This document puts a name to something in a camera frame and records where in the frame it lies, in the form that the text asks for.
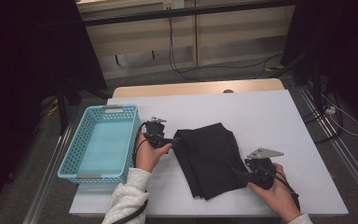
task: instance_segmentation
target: cable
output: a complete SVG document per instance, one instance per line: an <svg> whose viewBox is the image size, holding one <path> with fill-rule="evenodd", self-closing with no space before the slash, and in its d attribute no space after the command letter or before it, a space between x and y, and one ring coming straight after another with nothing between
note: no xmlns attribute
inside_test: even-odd
<svg viewBox="0 0 358 224"><path fill-rule="evenodd" d="M132 163L133 163L133 167L136 167L136 153L138 152L139 147L141 146L141 144L143 142L145 142L147 139L145 139L144 141L142 141L141 143L139 143L138 147L136 146L136 142L138 141L138 137L139 134L141 133L142 128L146 125L146 122L142 123L141 126L139 126L138 131L136 132L136 136L135 136L135 144L133 145L133 152L132 152ZM139 215L141 215L143 213L143 211L146 209L147 207L147 203L149 202L148 199L146 199L146 201L144 202L144 204L138 209L136 210L134 213L130 214L127 217L123 217L122 219L119 219L118 221L113 222L112 224L124 224L132 219L134 219L135 217L138 217Z"/></svg>
<svg viewBox="0 0 358 224"><path fill-rule="evenodd" d="M266 172L268 175L273 176L275 179L277 179L277 180L279 180L281 183L283 183L283 184L289 189L290 194L292 195L292 199L293 199L293 201L295 202L298 211L301 211L301 209L300 209L300 202L299 202L299 200L298 200L299 195L295 192L295 190L294 190L292 187L290 187L289 182L286 180L286 178L284 177L284 175L283 175L282 173L280 173L279 171L276 171L276 172L278 172L278 173L284 178L284 180L281 179L280 177L278 177L277 175L271 173L269 170L267 170L267 169L265 169L265 168L263 168L263 167L260 167L260 166L257 166L257 165L253 165L253 164L250 164L250 165L254 166L254 167L257 168L257 169L260 169L260 170Z"/></svg>
<svg viewBox="0 0 358 224"><path fill-rule="evenodd" d="M279 54L275 54L269 58L267 58L266 60L263 60L262 62L260 63L255 63L255 64L250 64L250 65L245 65L245 66L225 66L225 65L210 65L210 66L197 66L195 68L190 68L188 70L185 70L185 71L180 71L177 67L176 67L176 62L175 62L175 58L174 58L174 53L173 53L173 37L172 37L172 33L173 33L173 28L172 28L172 18L169 18L169 22L170 22L170 66L171 66L171 69L178 73L181 77L183 78L187 78L187 79L192 79L192 80L196 80L196 81L200 81L200 82L204 82L204 80L200 80L200 79L197 79L197 78L193 78L193 77L185 77L184 74L185 73L188 73L188 72L191 72L191 71L195 71L195 70L198 70L198 69L204 69L204 68L232 68L232 69L240 69L240 68L248 68L248 67L254 67L254 66L258 66L260 64L263 64L263 69L262 71L260 72L260 74L258 74L256 77L254 77L254 79L260 77L263 73L264 73L264 70L266 68L266 63L275 58L275 57L278 57L278 56L282 56L281 53Z"/></svg>
<svg viewBox="0 0 358 224"><path fill-rule="evenodd" d="M200 80L200 79L197 79L197 78L193 78L193 77L185 77L183 75L182 72L179 71L179 69L176 67L176 62L175 62L175 57L174 57L174 54L173 54L173 38L172 38L172 31L173 31L173 28L172 28L172 18L169 18L169 22L170 22L170 66L171 66L171 69L176 72L177 74L179 74L181 77L183 78L186 78L186 79L191 79L191 80L196 80L196 81L199 81L199 82L204 82L203 80Z"/></svg>
<svg viewBox="0 0 358 224"><path fill-rule="evenodd" d="M333 93L334 98L335 98L335 100L336 100L336 102L337 102L337 105L338 105L337 96L336 96L336 94L335 94L333 91L332 91L332 93ZM342 114L341 114L341 113L336 113L336 115L337 115L338 122L339 122L340 126L343 126ZM332 140L332 139L335 139L335 138L339 137L339 136L341 135L341 133L342 133L342 129L341 129L341 128L339 128L337 131L336 131L336 130L334 130L334 131L335 131L335 134L332 134L330 137L327 137L327 138L325 138L325 139L323 139L323 140L313 141L313 143L314 143L314 144L319 144L319 143L323 143L323 142L330 141L330 140Z"/></svg>
<svg viewBox="0 0 358 224"><path fill-rule="evenodd" d="M286 6L286 7L284 8L284 17L286 18L286 23L287 23L287 25L289 26L289 25L290 25L290 22L289 22L289 19L287 19L287 11L286 11L287 7L288 7L288 6Z"/></svg>
<svg viewBox="0 0 358 224"><path fill-rule="evenodd" d="M326 110L327 110L327 107L325 107L325 108L322 110L322 112L319 113L319 115L318 115L317 117L315 117L315 118L313 118L313 119L309 119L309 120L304 120L304 123L307 124L307 123L313 122L313 121L315 121L315 120L317 120L317 119L320 119L322 116L325 115ZM310 113L313 114L313 113L315 113L316 111L318 111L318 109L314 109L314 110L312 110L312 112L310 112Z"/></svg>
<svg viewBox="0 0 358 224"><path fill-rule="evenodd" d="M304 115L304 116L302 116L301 118L303 119L303 121L305 122L305 120L304 119L307 119L307 118L309 118L312 114L314 114L316 112L316 109L314 109L314 110L312 110L312 111L310 111L308 114L306 114L306 115Z"/></svg>
<svg viewBox="0 0 358 224"><path fill-rule="evenodd" d="M323 94L322 94L322 97L328 101L328 103L330 103L332 106L334 106L337 110L339 110L340 112L344 113L346 116L348 116L350 119L352 119L357 125L358 125L358 121L356 119L354 119L351 115L349 115L347 112L345 112L344 110L342 110L341 108L339 108L337 105L334 105L329 99L327 99ZM355 135L355 136L358 136L358 133L351 133L349 132L348 130L344 129L342 126L342 124L338 124L334 119L333 117L331 116L330 114L330 119L335 122L335 124L340 128L342 129L343 131L345 131L346 133L349 133L349 134L352 134L352 135Z"/></svg>

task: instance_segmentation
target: metal bracket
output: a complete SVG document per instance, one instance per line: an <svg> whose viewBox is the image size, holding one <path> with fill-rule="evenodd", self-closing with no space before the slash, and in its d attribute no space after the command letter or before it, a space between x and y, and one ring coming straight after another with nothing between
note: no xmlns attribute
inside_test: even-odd
<svg viewBox="0 0 358 224"><path fill-rule="evenodd" d="M152 119L150 120L150 122L161 123L161 122L167 122L167 120L152 117Z"/></svg>
<svg viewBox="0 0 358 224"><path fill-rule="evenodd" d="M254 152L248 154L248 158L252 159L265 159L265 158L271 158L271 157L279 157L283 156L283 152L274 151L266 148L258 148Z"/></svg>

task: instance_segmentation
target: white cord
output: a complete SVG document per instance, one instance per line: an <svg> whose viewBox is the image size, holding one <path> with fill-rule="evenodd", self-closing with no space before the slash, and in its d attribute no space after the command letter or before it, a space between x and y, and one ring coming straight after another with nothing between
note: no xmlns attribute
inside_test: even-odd
<svg viewBox="0 0 358 224"><path fill-rule="evenodd" d="M330 103L331 105L333 105L337 110L341 111L343 114L345 114L346 116L348 116L349 118L351 118L357 125L358 125L358 122L356 119L354 119L353 117L351 117L351 115L349 115L348 113L346 113L345 111L343 111L341 108L339 108L338 106L336 106L335 104L333 104L329 99L327 99L323 94L322 94L322 97L328 102ZM335 124L341 128L343 131L345 131L346 133L349 133L351 135L355 135L355 136L358 136L358 133L351 133L350 131L344 129L343 127L341 127L334 119L333 119L333 116L331 116L330 114L330 119L335 122Z"/></svg>

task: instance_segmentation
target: white sleeve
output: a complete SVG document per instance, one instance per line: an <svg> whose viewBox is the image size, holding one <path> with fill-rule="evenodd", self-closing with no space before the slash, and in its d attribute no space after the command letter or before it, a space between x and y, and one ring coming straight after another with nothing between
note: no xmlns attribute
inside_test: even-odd
<svg viewBox="0 0 358 224"><path fill-rule="evenodd" d="M147 181L151 174L147 171L130 168L127 184L118 184L113 191L103 224L111 224L136 212L147 200L149 194L145 192ZM135 217L128 224L145 223L145 212Z"/></svg>
<svg viewBox="0 0 358 224"><path fill-rule="evenodd" d="M303 214L288 224L312 224L312 221L310 221L310 216L308 216L308 214Z"/></svg>

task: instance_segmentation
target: silver metal plate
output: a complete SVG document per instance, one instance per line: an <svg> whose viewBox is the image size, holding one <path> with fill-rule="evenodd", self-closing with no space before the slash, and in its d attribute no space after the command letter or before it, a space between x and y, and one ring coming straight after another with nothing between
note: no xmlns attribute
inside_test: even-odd
<svg viewBox="0 0 358 224"><path fill-rule="evenodd" d="M270 157L279 157L279 156L283 156L283 155L284 155L283 152L274 151L274 150L260 147L257 150L255 150L254 152L249 153L248 158L265 159L265 158L270 158Z"/></svg>

